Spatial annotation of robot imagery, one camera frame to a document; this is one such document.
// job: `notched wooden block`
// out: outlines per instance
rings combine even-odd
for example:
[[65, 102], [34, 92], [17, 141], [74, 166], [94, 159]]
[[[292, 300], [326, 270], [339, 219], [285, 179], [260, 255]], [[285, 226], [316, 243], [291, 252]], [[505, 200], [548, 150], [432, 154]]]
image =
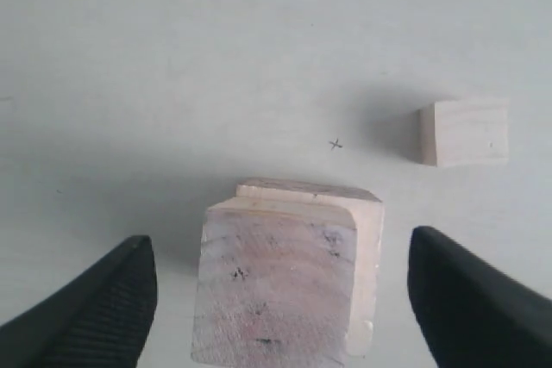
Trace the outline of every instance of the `notched wooden block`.
[[192, 358], [240, 368], [343, 366], [355, 252], [345, 209], [247, 197], [211, 207]]
[[508, 161], [508, 100], [442, 101], [422, 109], [423, 163], [438, 167]]
[[237, 195], [338, 206], [351, 213], [358, 238], [346, 346], [347, 353], [351, 356], [366, 355], [373, 336], [376, 283], [384, 220], [383, 203], [366, 190], [266, 178], [250, 178], [238, 185]]

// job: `white table surface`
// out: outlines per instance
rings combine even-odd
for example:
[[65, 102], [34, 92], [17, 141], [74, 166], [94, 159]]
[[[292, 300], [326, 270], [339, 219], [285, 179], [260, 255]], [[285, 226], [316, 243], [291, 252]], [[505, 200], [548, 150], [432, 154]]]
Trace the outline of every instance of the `white table surface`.
[[[160, 301], [139, 366], [190, 360], [204, 209], [249, 176], [386, 203], [373, 348], [434, 366], [406, 292], [430, 224], [552, 296], [552, 0], [0, 0], [0, 322], [125, 236]], [[414, 111], [511, 99], [511, 163], [419, 165]], [[330, 151], [339, 137], [343, 149]]]

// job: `large wooden block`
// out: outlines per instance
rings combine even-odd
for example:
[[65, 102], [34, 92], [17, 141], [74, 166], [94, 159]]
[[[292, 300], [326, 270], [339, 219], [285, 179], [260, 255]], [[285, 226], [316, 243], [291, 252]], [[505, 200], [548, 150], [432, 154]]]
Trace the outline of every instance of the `large wooden block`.
[[343, 366], [355, 252], [345, 209], [247, 197], [211, 207], [192, 358], [236, 368]]
[[421, 111], [423, 163], [446, 167], [508, 161], [508, 100], [442, 101]]
[[373, 335], [376, 282], [380, 261], [384, 206], [366, 190], [251, 178], [238, 185], [238, 196], [257, 197], [347, 209], [357, 228], [354, 288], [347, 333], [347, 353], [366, 355]]

